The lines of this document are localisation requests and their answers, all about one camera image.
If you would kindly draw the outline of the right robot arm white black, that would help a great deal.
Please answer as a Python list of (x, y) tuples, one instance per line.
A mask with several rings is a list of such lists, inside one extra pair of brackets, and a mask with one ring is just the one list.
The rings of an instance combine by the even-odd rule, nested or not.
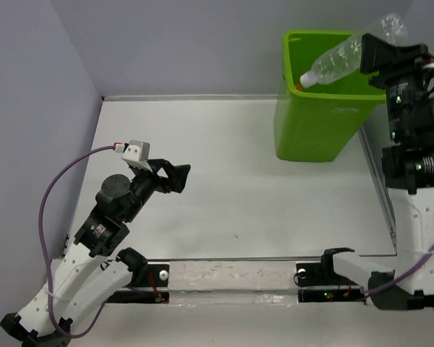
[(434, 55), (424, 44), (394, 46), (365, 34), (359, 69), (386, 93), (393, 146), (382, 152), (382, 169), (395, 220), (396, 266), (349, 248), (327, 249), (318, 274), (326, 283), (349, 279), (380, 310), (434, 307)]

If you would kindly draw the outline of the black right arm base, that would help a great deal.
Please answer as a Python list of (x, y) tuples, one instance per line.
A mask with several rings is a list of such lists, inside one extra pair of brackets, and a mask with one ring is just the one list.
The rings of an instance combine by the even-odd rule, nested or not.
[(356, 255), (353, 249), (339, 247), (325, 250), (319, 262), (296, 263), (293, 282), (300, 303), (367, 302), (358, 284), (333, 270), (333, 256), (342, 253)]

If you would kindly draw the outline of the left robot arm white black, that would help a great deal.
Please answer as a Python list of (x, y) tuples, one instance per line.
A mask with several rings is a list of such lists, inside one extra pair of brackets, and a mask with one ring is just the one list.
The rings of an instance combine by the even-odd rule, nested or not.
[(20, 311), (9, 313), (1, 328), (23, 346), (67, 346), (81, 338), (78, 326), (99, 316), (117, 290), (142, 283), (148, 261), (136, 250), (116, 248), (129, 233), (127, 227), (155, 192), (182, 193), (189, 164), (174, 166), (164, 159), (132, 164), (134, 176), (107, 177), (95, 196), (95, 207), (75, 234), (56, 269), (46, 259), (47, 280)]

